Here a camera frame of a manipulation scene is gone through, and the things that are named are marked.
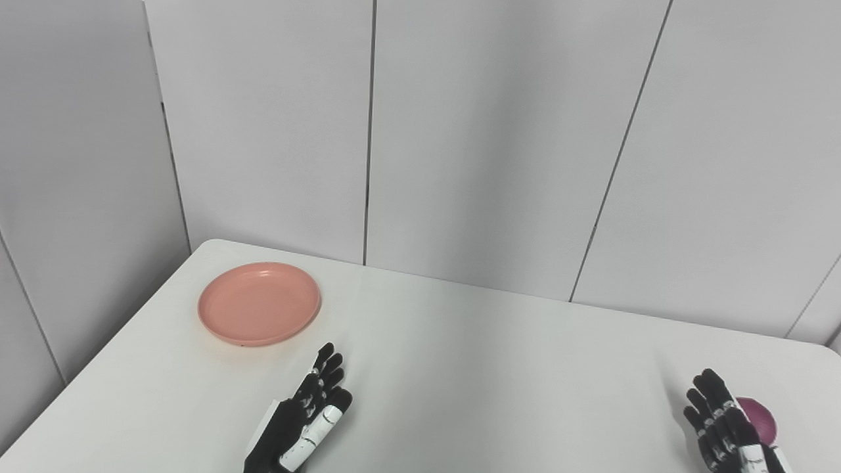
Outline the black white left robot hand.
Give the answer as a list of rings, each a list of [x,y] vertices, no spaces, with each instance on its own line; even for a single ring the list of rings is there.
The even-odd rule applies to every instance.
[[[319,350],[294,395],[271,410],[244,472],[300,471],[352,404],[352,393],[340,386],[343,360],[332,342]]]

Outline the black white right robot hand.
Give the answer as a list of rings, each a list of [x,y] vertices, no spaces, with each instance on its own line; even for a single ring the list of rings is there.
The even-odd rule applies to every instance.
[[[759,401],[738,397],[713,369],[704,369],[686,392],[683,416],[711,472],[790,472],[776,443],[775,417]]]

